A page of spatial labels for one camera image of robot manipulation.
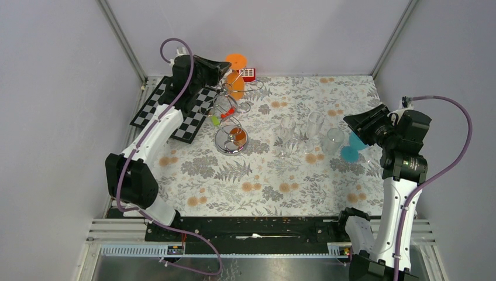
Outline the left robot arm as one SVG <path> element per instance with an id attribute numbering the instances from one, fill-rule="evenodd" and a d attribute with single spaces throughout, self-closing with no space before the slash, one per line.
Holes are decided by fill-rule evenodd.
<path id="1" fill-rule="evenodd" d="M 159 148 L 175 133 L 186 132 L 191 114 L 204 119 L 199 108 L 201 92 L 212 92 L 230 70 L 228 61 L 212 61 L 197 55 L 179 54 L 170 60 L 171 76 L 164 76 L 132 125 L 141 129 L 138 137 L 121 153 L 105 160 L 108 193 L 119 203 L 119 210 L 143 212 L 160 223 L 159 233 L 169 241 L 181 235 L 175 221 L 177 212 L 159 196 L 159 185 L 151 171 L 151 161 Z"/>

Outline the orange wine glass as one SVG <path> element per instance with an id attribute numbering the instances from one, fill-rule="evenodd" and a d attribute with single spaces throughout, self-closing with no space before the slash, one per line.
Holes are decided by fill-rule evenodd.
<path id="1" fill-rule="evenodd" d="M 232 53 L 225 60 L 231 64 L 231 73 L 226 77 L 226 89 L 232 98 L 240 100 L 244 96 L 245 86 L 240 72 L 246 67 L 247 59 L 240 53 Z"/>

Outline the blue wine glass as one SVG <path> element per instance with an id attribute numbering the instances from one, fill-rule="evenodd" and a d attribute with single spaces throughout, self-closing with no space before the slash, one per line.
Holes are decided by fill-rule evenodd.
<path id="1" fill-rule="evenodd" d="M 340 151 L 341 158 L 349 163 L 358 162 L 360 159 L 359 152 L 367 149 L 369 145 L 363 143 L 361 139 L 353 132 L 349 135 L 348 141 L 349 144 L 342 147 Z"/>

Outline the clear wine glass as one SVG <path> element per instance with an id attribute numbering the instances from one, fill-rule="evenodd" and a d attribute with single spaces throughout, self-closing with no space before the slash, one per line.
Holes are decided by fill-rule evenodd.
<path id="1" fill-rule="evenodd" d="M 299 143 L 299 149 L 304 154 L 312 153 L 316 146 L 316 139 L 320 133 L 325 117 L 320 112 L 313 112 L 309 115 L 306 127 L 305 136 L 306 140 Z"/>
<path id="2" fill-rule="evenodd" d="M 283 117 L 276 127 L 275 147 L 277 157 L 287 157 L 291 153 L 290 140 L 295 131 L 296 121 L 293 117 Z"/>

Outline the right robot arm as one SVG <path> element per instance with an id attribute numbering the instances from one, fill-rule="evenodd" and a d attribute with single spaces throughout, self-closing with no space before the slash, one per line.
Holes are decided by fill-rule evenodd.
<path id="1" fill-rule="evenodd" d="M 336 235 L 352 243 L 349 280 L 417 280 L 411 273 L 410 242 L 419 187 L 428 171 L 419 152 L 431 118 L 408 108 L 390 111 L 381 104 L 343 120 L 363 143 L 381 148 L 384 192 L 376 235 L 365 212 L 346 208 L 339 214 Z"/>

